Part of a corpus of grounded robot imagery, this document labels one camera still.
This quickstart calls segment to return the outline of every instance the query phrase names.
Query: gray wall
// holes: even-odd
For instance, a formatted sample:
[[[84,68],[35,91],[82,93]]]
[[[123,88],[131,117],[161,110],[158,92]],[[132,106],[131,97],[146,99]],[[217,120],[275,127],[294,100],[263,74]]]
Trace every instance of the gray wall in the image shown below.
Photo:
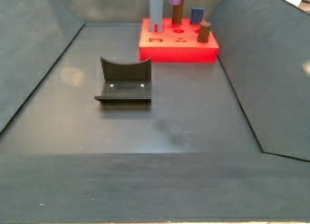
[[[62,0],[0,0],[0,131],[83,25]]]
[[[226,0],[210,20],[265,151],[310,161],[310,15],[283,0]]]
[[[87,23],[142,23],[149,17],[149,0],[64,0]],[[185,17],[191,7],[205,7],[206,15],[223,0],[186,0]],[[165,17],[171,17],[173,7],[165,0]]]

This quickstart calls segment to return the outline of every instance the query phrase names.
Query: gray panel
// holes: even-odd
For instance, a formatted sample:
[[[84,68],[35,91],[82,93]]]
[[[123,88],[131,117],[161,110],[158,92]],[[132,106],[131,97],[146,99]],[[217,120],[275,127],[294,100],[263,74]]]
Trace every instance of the gray panel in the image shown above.
[[[310,160],[310,16],[282,0],[226,0],[221,59],[265,151]]]
[[[309,223],[309,171],[263,154],[2,155],[0,222]]]
[[[2,153],[259,152],[221,63],[154,63],[153,104],[106,105],[100,56],[138,61],[140,24],[91,24],[2,138]]]
[[[0,0],[0,131],[83,24],[60,0]]]
[[[71,9],[88,23],[135,23],[149,17],[149,0],[64,0]],[[223,0],[186,0],[185,17],[190,18],[191,7],[205,7],[209,14]],[[171,17],[169,0],[163,4],[163,16]]]

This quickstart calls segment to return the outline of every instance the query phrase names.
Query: hole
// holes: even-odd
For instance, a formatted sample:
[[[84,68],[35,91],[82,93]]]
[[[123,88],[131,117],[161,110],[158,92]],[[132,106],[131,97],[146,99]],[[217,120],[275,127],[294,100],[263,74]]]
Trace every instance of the hole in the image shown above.
[[[178,33],[178,34],[182,34],[185,31],[178,29],[178,30],[174,30],[174,32]]]
[[[162,38],[150,38],[149,41],[150,42],[162,42]]]

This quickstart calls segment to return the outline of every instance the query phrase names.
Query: brown cylinder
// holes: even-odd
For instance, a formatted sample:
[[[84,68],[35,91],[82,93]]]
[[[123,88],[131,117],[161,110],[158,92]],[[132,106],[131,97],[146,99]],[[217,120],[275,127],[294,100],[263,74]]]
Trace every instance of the brown cylinder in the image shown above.
[[[210,23],[201,23],[199,37],[198,37],[199,43],[209,43],[209,35],[211,31],[211,26],[213,25]]]
[[[185,0],[181,0],[179,5],[174,5],[173,24],[182,24],[183,7],[185,7]]]

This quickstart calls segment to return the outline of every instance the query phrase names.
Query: red block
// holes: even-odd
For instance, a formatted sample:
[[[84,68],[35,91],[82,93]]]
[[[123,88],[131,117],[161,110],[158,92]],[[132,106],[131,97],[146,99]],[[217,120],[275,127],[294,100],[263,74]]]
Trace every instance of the red block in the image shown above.
[[[183,19],[182,24],[171,24],[171,19],[162,21],[163,32],[149,30],[150,20],[142,24],[139,53],[140,61],[151,57],[153,62],[163,63],[215,63],[219,51],[214,34],[209,43],[198,42],[199,25]]]

